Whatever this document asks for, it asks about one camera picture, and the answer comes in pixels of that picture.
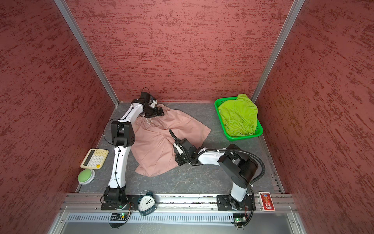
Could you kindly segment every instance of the black mounting plate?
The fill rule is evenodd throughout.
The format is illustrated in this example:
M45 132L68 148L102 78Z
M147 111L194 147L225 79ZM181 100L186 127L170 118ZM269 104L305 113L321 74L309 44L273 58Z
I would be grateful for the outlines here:
M187 163L186 157L182 157L180 154L175 154L175 161L178 163L178 166L182 166L183 164Z
M131 202L135 205L135 207L133 207L133 204L131 204L131 210L138 210L138 198L139 198L139 195L127 195L127 199L128 199L127 202L128 203ZM123 210L128 211L129 208L130 206L127 205ZM101 204L101 210L115 210L118 212L123 211L123 210L116 210L113 205L110 205L109 203L105 201Z
M245 210L244 205L247 206L247 210L252 210L252 196L246 195L240 204L242 204L240 210ZM218 210L233 210L230 205L229 195L217 195L217 206Z

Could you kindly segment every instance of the round green button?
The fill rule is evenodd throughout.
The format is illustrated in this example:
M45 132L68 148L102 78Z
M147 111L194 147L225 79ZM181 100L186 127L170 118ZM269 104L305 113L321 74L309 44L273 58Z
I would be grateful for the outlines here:
M81 183L86 182L91 177L91 170L90 169L84 169L81 171L78 175L78 181Z

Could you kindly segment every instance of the vented panel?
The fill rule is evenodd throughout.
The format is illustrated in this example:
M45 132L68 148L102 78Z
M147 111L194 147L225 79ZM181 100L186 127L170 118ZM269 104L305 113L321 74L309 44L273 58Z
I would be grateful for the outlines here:
M152 213L142 217L139 213L130 216L128 222L158 222L158 223L230 223L233 222L232 213Z
M109 222L111 213L70 213L67 222ZM165 223L165 224L215 224L232 225L232 213L152 213L142 217L133 213L128 223Z
M108 223L110 213L70 213L67 222Z

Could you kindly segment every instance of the gray floor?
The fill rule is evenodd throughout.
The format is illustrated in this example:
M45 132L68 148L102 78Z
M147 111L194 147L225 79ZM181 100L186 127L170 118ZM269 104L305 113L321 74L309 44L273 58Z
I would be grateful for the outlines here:
M114 118L120 118L128 110L130 104L120 103L115 111ZM223 133L220 121L218 119L213 104L188 104L172 103L166 104L171 109L181 110L190 116L196 118L201 123L208 126L212 131L204 141L203 146L208 148L224 148L231 142L228 141ZM105 129L105 138L110 140L110 126ZM232 142L241 149L249 151L260 157L266 166L266 173L262 179L254 184L254 191L274 192L271 178L271 167L268 158L263 152L258 138L240 140ZM95 179L88 185L82 185L80 192L104 192L108 186L114 161L113 146L100 141L99 148L108 149L109 155L100 170L96 170ZM126 193L135 194L147 189L157 193L222 193L227 194L232 181L217 165L190 166L184 164L176 167L164 174L155 177L142 176L135 172L139 164L130 153L126 169Z

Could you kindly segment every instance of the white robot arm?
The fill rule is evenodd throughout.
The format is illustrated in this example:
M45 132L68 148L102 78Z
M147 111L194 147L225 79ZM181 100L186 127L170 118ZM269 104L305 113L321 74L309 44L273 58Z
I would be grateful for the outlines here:
M193 166L203 164L219 165L227 173L233 181L233 187L230 192L231 206L239 210L243 205L243 201L248 186L253 186L253 183L259 180L265 174L265 165L263 161L256 155L244 151L234 144L230 144L223 149L196 149L186 138L180 140L174 133L169 130L171 136L174 138L174 152L175 160L178 165L189 163ZM258 164L261 166L261 173L252 179L258 169Z
M114 163L108 187L104 192L102 210L106 205L122 210L126 207L125 193L126 166L131 146L135 142L135 133L132 124L139 115L146 118L162 116L162 108L156 107L157 100L147 92L142 92L139 99L131 102L130 109L122 118L111 123L111 140L114 145Z

